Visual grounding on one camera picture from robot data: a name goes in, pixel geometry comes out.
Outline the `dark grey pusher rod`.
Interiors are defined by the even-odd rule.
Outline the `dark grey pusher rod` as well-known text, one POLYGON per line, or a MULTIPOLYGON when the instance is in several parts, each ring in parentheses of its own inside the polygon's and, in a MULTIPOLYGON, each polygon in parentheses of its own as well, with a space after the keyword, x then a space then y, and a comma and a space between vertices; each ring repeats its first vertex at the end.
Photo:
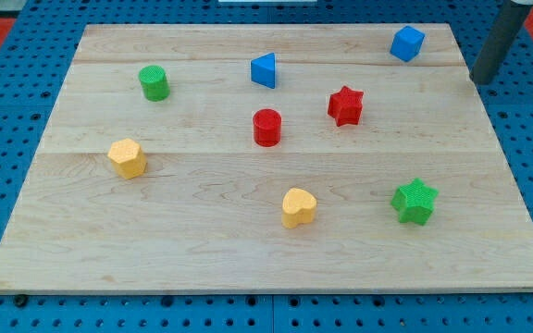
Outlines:
POLYGON ((492 82, 533 8, 533 0, 504 0, 470 70, 475 84, 492 82))

